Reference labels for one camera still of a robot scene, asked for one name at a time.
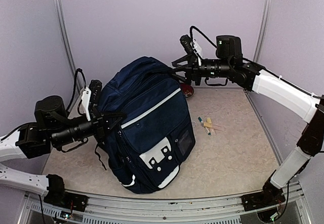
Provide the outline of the navy blue backpack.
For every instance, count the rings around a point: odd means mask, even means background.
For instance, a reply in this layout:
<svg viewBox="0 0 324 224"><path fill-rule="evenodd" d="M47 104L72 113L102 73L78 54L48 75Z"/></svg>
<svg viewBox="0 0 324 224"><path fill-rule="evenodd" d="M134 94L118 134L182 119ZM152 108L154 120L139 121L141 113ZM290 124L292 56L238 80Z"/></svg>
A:
<svg viewBox="0 0 324 224"><path fill-rule="evenodd" d="M141 57L101 91L97 106L109 117L102 149L120 184L135 194L168 186L190 155L195 137L188 104L171 68Z"/></svg>

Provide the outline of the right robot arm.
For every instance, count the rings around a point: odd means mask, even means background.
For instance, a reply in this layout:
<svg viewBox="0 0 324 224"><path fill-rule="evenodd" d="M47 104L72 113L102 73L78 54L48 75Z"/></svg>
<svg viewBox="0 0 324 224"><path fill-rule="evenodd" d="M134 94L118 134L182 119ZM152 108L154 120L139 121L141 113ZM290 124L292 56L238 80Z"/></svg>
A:
<svg viewBox="0 0 324 224"><path fill-rule="evenodd" d="M186 55L172 62L174 71L183 71L179 80L199 85L202 78L225 78L246 91L264 95L288 108L306 122L297 146L272 173L262 191L242 196L244 209L254 210L285 201L283 187L301 173L323 145L323 97L307 92L275 75L264 66L243 57L241 39L233 35L216 37L216 59L201 57L201 48L188 35L180 38Z"/></svg>

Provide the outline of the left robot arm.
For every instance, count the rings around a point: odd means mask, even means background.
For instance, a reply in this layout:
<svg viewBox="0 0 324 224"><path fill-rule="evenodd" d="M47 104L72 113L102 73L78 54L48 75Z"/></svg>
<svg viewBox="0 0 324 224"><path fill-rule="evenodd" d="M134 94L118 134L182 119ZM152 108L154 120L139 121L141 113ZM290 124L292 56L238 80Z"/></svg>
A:
<svg viewBox="0 0 324 224"><path fill-rule="evenodd" d="M32 159L49 154L52 149L68 153L88 143L94 137L102 145L106 136L126 114L100 112L91 102L86 114L69 119L63 99L49 96L38 101L35 122L25 123L1 137L1 162ZM15 170L1 164L1 184L34 193L45 203L84 212L88 197L65 189L64 180L56 174L37 175Z"/></svg>

